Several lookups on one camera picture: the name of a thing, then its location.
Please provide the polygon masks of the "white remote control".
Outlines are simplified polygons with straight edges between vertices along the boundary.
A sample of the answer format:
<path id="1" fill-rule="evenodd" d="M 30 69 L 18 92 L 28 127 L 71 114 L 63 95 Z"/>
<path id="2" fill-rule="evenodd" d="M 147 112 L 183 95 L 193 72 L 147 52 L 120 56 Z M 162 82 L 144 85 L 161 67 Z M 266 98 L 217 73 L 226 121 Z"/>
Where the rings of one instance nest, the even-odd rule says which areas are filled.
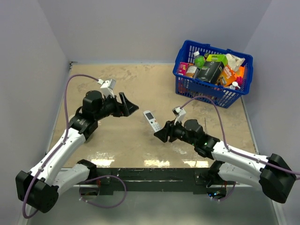
<path id="1" fill-rule="evenodd" d="M 149 122 L 152 129 L 154 130 L 154 132 L 157 132 L 162 129 L 151 111 L 146 110 L 143 112 L 143 114 L 144 114 L 145 118 L 147 119 L 147 121 Z"/>

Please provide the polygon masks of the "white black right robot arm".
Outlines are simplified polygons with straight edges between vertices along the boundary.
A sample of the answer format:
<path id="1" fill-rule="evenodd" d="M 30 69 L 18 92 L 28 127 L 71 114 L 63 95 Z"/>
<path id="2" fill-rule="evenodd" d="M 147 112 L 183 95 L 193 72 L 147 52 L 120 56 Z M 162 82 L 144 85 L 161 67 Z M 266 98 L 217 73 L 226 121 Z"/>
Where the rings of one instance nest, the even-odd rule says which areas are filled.
<path id="1" fill-rule="evenodd" d="M 224 181 L 238 182 L 261 190 L 273 201 L 285 203 L 296 181 L 295 174 L 281 156 L 256 155 L 228 146 L 205 133 L 196 119 L 185 123 L 167 121 L 154 136 L 164 143 L 183 141 L 192 145 L 201 157 L 214 160 L 202 175 L 207 186 Z"/>

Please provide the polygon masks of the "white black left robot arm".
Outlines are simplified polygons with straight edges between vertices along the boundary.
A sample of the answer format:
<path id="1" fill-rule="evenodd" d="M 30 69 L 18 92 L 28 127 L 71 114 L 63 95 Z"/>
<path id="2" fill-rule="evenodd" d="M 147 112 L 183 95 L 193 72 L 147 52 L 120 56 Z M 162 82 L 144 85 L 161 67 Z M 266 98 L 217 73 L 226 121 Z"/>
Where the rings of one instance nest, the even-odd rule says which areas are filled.
<path id="1" fill-rule="evenodd" d="M 58 177 L 58 173 L 72 154 L 83 145 L 98 128 L 98 121 L 108 117 L 128 117 L 139 109 L 124 93 L 104 97 L 100 91 L 88 91 L 75 115 L 67 125 L 61 139 L 47 155 L 29 172 L 20 171 L 16 178 L 16 189 L 23 208 L 30 205 L 47 213 L 57 202 L 59 195 L 76 183 L 92 184 L 97 179 L 96 165 L 80 160 L 72 169 Z"/>

